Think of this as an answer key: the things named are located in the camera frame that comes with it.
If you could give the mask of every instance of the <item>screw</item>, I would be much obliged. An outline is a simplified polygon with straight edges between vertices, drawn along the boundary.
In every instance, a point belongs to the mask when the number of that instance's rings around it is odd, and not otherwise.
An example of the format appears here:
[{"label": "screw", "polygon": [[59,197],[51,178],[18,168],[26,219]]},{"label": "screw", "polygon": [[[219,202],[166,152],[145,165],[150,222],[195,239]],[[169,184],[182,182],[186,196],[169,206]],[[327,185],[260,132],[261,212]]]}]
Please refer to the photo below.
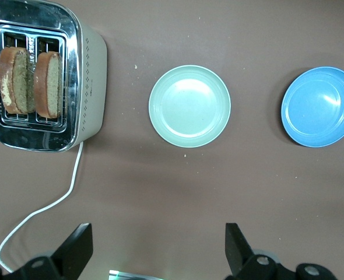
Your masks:
[{"label": "screw", "polygon": [[304,270],[306,271],[306,273],[308,273],[309,275],[312,275],[312,276],[319,276],[320,275],[317,268],[313,267],[311,265],[305,267]]},{"label": "screw", "polygon": [[35,261],[34,263],[32,263],[31,267],[32,268],[38,268],[38,267],[43,266],[43,264],[44,264],[44,261],[43,260],[39,260],[39,261]]},{"label": "screw", "polygon": [[267,257],[258,257],[257,261],[261,265],[268,265],[269,264],[269,260]]}]

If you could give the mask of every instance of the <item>toaster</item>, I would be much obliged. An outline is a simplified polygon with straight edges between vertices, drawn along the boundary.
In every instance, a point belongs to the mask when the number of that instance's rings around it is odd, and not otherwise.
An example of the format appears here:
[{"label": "toaster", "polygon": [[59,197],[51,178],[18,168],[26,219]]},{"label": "toaster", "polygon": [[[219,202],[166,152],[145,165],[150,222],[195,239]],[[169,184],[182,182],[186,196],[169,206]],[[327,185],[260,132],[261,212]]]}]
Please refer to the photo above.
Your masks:
[{"label": "toaster", "polygon": [[107,48],[103,38],[62,5],[37,0],[0,0],[0,52],[27,50],[27,77],[41,52],[61,57],[58,118],[36,112],[9,114],[0,94],[0,142],[28,151],[62,152],[96,134],[103,122]]}]

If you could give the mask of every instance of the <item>brown table surface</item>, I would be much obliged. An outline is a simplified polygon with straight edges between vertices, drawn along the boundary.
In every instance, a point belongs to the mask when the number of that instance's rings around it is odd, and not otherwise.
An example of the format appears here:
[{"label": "brown table surface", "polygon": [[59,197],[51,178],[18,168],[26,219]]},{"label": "brown table surface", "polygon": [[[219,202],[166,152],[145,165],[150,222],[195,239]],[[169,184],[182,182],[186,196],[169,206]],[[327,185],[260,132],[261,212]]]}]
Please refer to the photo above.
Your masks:
[{"label": "brown table surface", "polygon": [[[344,1],[59,2],[106,41],[106,112],[85,142],[74,192],[16,233],[3,251],[9,265],[55,250],[91,222],[94,254],[80,279],[109,270],[224,279],[225,223],[237,222],[253,248],[287,268],[317,263],[344,280],[344,138],[305,148],[280,122],[298,75],[344,70]],[[148,115],[155,82],[185,64],[216,72],[231,96],[226,129],[195,149],[162,140]],[[77,151],[0,143],[0,242],[67,191]]]}]

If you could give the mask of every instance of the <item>bread crust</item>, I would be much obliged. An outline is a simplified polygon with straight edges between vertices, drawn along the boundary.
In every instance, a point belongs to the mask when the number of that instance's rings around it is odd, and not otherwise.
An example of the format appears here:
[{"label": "bread crust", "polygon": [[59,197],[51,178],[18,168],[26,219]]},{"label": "bread crust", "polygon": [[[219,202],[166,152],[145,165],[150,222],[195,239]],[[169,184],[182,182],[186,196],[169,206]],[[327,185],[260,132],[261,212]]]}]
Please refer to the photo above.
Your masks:
[{"label": "bread crust", "polygon": [[3,106],[9,114],[27,114],[17,107],[13,88],[15,56],[27,50],[20,47],[6,47],[0,53],[0,93]]},{"label": "bread crust", "polygon": [[59,58],[59,53],[55,51],[42,52],[38,55],[34,71],[33,87],[36,112],[44,118],[58,118],[58,114],[49,112],[48,108],[48,67],[50,59],[53,57]]}]

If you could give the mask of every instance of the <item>toaster rack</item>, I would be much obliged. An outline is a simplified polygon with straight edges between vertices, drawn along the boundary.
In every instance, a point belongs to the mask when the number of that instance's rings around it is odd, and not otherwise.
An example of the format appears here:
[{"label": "toaster rack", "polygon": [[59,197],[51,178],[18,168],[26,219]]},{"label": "toaster rack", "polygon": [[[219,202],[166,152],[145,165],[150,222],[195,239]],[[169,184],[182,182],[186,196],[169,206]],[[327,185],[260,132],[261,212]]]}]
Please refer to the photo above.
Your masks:
[{"label": "toaster rack", "polygon": [[36,112],[29,114],[9,114],[2,103],[0,94],[0,124],[9,127],[24,127],[35,130],[46,130],[60,132],[66,126],[66,110],[65,110],[65,36],[63,33],[31,28],[26,26],[18,26],[11,24],[0,24],[0,53],[5,47],[23,47],[28,51],[28,72],[27,85],[33,86],[33,73],[36,67],[37,57],[42,52],[56,51],[59,52],[62,63],[61,81],[59,87],[63,98],[61,115],[55,119],[49,119],[39,116]]}]

